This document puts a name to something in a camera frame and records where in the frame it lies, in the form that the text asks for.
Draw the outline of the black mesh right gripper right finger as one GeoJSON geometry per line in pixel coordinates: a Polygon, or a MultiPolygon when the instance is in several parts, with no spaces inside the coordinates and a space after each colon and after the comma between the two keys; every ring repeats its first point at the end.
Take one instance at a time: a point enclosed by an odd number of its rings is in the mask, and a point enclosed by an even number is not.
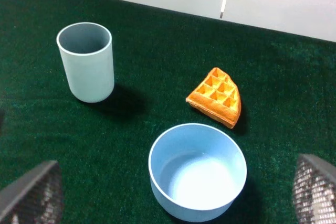
{"type": "Polygon", "coordinates": [[[313,154],[300,154],[292,202],[299,223],[335,223],[335,166],[313,154]]]}

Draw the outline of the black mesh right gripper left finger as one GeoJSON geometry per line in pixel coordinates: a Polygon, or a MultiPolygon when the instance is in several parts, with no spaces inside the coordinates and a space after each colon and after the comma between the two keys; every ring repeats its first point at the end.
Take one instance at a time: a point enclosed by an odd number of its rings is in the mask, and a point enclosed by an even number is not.
{"type": "Polygon", "coordinates": [[[61,169],[44,161],[1,190],[1,223],[61,223],[61,169]]]}

